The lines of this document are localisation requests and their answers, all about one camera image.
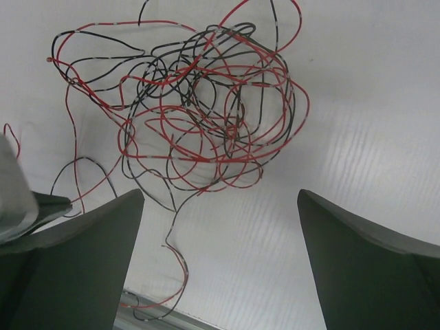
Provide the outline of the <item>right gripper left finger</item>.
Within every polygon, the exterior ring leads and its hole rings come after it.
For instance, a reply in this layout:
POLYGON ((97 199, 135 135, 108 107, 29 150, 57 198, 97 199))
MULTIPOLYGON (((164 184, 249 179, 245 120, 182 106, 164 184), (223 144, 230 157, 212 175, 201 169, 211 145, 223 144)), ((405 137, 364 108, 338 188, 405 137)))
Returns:
POLYGON ((1 328, 112 329, 143 208, 131 190, 1 245, 1 328))

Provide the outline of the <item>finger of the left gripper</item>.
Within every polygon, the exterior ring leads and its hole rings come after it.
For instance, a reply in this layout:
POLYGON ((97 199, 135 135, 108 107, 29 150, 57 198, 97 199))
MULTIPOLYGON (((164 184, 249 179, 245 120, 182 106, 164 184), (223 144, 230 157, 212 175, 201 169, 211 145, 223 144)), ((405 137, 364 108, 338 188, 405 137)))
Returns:
POLYGON ((38 216, 31 225, 30 230, 37 230, 72 210, 72 203, 67 197, 39 192, 33 192, 33 195, 38 204, 38 216))

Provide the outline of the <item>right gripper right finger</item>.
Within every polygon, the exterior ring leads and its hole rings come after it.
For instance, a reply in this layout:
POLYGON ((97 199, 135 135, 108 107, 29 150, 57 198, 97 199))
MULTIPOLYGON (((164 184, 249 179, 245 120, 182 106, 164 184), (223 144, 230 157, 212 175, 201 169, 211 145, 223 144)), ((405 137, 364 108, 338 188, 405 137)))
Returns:
POLYGON ((438 329, 439 246, 298 193, 302 233, 328 329, 438 329))

